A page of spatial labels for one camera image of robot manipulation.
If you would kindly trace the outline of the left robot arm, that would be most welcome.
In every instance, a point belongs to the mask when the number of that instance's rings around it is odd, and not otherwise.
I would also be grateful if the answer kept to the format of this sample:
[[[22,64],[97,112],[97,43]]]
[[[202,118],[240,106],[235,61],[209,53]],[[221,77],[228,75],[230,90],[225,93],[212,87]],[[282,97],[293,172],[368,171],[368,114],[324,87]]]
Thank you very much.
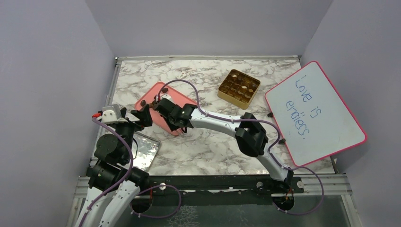
[[[149,105],[131,111],[137,118],[133,122],[126,112],[126,108],[110,105],[92,115],[92,121],[109,133],[97,140],[94,155],[98,161],[87,169],[87,196],[77,227],[114,226],[133,198],[149,188],[149,173],[134,166],[137,152],[132,151],[137,145],[134,133],[153,124]]]

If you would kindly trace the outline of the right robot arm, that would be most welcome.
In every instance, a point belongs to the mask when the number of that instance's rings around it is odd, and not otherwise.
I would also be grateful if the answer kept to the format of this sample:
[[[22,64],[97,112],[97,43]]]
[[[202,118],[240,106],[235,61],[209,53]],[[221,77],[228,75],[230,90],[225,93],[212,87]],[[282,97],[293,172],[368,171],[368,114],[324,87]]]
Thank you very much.
[[[293,171],[290,170],[272,152],[272,144],[268,144],[267,132],[251,113],[242,116],[213,115],[205,112],[194,104],[185,104],[180,107],[172,101],[162,98],[152,103],[146,103],[139,110],[132,110],[131,114],[138,118],[139,125],[152,125],[150,110],[156,111],[172,131],[188,128],[203,128],[218,131],[235,138],[239,150],[249,157],[255,157],[269,172],[273,180],[273,187],[278,192],[285,192],[292,185]]]

